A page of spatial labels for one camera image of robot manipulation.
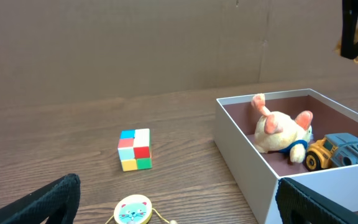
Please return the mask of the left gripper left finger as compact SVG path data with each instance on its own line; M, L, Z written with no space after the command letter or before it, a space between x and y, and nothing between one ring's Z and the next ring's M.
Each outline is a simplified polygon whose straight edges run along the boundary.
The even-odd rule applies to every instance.
M0 208L0 224L73 224L80 204L81 182L67 174Z

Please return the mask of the white box with pink interior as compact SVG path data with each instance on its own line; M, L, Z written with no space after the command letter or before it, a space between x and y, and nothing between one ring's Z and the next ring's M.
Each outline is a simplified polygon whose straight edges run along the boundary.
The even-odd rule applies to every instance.
M358 137L358 113L312 89L266 93L266 105L292 117L314 114L315 139L330 133ZM261 155L249 136L260 118L252 95L216 100L214 141L259 223L281 223L275 195L278 181L289 177L352 212L358 212L358 165L308 172L303 165L280 162L280 153Z

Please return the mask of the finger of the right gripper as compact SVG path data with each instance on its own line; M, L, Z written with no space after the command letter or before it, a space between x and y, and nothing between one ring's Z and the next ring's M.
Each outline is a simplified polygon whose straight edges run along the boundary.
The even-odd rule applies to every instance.
M358 57L356 25L358 20L358 0L342 0L342 37L340 55L348 59Z

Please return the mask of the colourful puzzle cube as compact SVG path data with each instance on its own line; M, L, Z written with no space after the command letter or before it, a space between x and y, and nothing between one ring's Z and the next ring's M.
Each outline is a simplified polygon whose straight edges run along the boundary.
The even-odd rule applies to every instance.
M121 132L117 145L124 172L152 168L150 129L128 129Z

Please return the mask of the cream plush pig toy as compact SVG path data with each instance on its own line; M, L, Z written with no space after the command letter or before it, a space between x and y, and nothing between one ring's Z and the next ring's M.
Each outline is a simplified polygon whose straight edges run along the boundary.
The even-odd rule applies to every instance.
M256 150L260 153L285 153L292 163L302 163L313 137L313 113L302 111L293 119L285 113L270 111L265 105L263 93L254 95L251 105L261 114L254 133Z

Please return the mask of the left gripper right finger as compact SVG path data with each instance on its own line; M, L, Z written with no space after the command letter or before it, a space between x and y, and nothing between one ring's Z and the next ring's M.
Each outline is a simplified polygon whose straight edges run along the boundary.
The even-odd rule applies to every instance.
M358 214L288 177L275 199L283 224L358 224Z

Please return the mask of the wooden cat rattle drum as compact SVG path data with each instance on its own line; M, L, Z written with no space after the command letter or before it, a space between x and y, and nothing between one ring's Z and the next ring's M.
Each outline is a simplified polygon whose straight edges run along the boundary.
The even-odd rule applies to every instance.
M130 195L120 200L105 224L148 224L153 214L156 214L165 223L178 224L176 220L168 220L163 217L153 207L151 200L140 194Z

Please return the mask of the yellow grey toy truck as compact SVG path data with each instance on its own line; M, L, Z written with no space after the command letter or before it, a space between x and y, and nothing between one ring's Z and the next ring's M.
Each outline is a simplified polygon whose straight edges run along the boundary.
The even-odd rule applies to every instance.
M310 144L304 166L310 171L358 164L358 137L349 133L326 134Z

